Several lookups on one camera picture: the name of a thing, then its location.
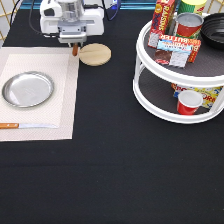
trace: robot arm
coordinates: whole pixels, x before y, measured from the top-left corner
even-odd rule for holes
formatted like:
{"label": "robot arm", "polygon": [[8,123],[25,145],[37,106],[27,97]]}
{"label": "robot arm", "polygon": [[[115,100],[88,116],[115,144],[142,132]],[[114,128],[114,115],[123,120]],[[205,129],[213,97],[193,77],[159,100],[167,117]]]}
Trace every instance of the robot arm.
{"label": "robot arm", "polygon": [[41,31],[59,32],[60,43],[83,44],[87,36],[104,32],[103,9],[84,9],[83,0],[43,0],[40,14]]}

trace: cardboard box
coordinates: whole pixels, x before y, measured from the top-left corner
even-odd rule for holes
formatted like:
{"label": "cardboard box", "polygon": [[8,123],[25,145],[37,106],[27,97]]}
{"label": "cardboard box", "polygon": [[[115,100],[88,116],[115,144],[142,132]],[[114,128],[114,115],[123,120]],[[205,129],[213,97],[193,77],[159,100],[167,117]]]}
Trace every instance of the cardboard box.
{"label": "cardboard box", "polygon": [[201,41],[196,39],[188,39],[188,38],[175,37],[175,36],[169,36],[169,35],[160,35],[159,39],[170,40],[172,42],[185,43],[187,45],[192,45],[192,52],[189,56],[188,62],[195,61],[195,58],[201,46]]}
{"label": "cardboard box", "polygon": [[157,0],[149,33],[148,46],[156,48],[159,35],[168,32],[175,9],[175,0]]}
{"label": "cardboard box", "polygon": [[154,60],[159,64],[184,68],[192,52],[192,45],[189,45],[186,41],[174,40],[175,38],[160,35]]}

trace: orange handle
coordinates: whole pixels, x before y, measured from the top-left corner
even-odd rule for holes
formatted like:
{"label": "orange handle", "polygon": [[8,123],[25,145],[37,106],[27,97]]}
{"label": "orange handle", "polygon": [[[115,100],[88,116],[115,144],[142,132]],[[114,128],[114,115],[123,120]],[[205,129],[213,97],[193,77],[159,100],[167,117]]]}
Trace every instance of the orange handle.
{"label": "orange handle", "polygon": [[72,55],[76,56],[78,54],[78,44],[73,44]]}
{"label": "orange handle", "polygon": [[19,128],[17,123],[0,123],[0,129],[14,129]]}

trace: black bowl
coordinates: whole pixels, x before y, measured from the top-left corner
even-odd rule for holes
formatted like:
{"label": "black bowl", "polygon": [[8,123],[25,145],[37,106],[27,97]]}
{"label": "black bowl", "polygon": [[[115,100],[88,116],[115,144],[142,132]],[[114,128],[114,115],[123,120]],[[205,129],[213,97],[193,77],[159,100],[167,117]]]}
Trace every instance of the black bowl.
{"label": "black bowl", "polygon": [[224,13],[215,13],[205,17],[201,36],[209,46],[224,50]]}

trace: metal bowl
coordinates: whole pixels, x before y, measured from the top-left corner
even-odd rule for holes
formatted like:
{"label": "metal bowl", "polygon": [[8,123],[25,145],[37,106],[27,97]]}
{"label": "metal bowl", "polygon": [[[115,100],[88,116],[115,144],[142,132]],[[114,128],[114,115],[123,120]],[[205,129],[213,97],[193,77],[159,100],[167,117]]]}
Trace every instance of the metal bowl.
{"label": "metal bowl", "polygon": [[201,36],[209,46],[224,50],[224,13],[215,13],[205,17]]}
{"label": "metal bowl", "polygon": [[46,101],[54,90],[52,79],[36,71],[24,72],[9,79],[2,96],[12,106],[32,107]]}

